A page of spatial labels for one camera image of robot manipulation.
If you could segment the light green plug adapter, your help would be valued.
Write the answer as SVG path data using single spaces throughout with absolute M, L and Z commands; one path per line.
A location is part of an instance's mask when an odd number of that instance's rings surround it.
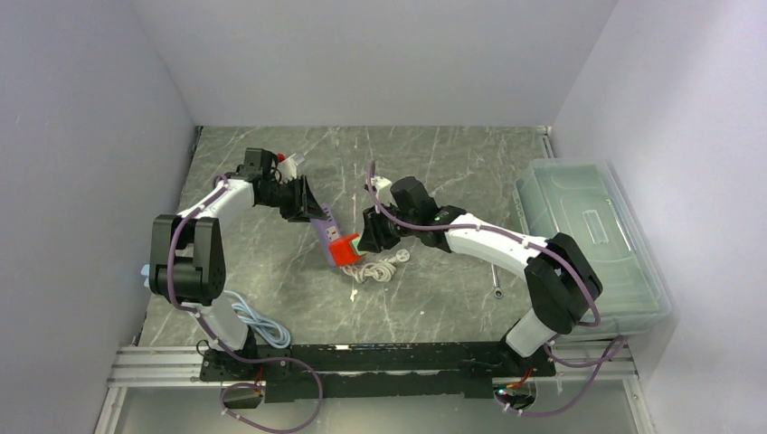
M 358 233 L 355 234 L 354 238 L 350 241 L 350 245 L 352 247 L 352 250 L 356 256 L 362 256 L 363 252 L 359 248 L 361 237 Z

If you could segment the red plug adapter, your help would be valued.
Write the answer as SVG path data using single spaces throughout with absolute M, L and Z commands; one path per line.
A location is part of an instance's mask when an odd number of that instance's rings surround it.
M 356 264 L 365 254 L 362 256 L 356 256 L 350 245 L 350 241 L 354 238 L 355 233 L 347 235 L 343 238 L 339 238 L 332 241 L 328 245 L 328 251 L 330 256 L 337 267 L 345 267 Z

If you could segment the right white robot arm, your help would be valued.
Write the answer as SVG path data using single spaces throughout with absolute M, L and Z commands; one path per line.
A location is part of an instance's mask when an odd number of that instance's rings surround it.
M 369 174 L 365 189 L 374 204 L 364 212 L 356 250 L 380 253 L 414 237 L 426 247 L 481 259 L 526 283 L 531 308 L 506 332 L 505 345 L 498 351 L 504 372 L 523 373 L 539 348 L 585 326 L 584 316 L 597 312 L 595 302 L 603 285 L 572 236 L 524 235 L 462 208 L 439 206 L 413 176 L 391 182 Z

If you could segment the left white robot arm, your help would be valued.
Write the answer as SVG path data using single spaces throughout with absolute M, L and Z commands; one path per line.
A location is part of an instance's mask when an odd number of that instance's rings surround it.
M 300 153 L 249 147 L 233 171 L 215 176 L 203 199 L 177 214 L 161 214 L 152 224 L 149 262 L 142 271 L 146 286 L 202 325 L 213 349 L 230 349 L 223 365 L 239 380 L 259 370 L 260 355 L 248 346 L 255 342 L 252 329 L 224 294 L 223 232 L 255 206 L 274 208 L 287 222 L 324 220 L 308 179 L 298 173 L 304 160 Z

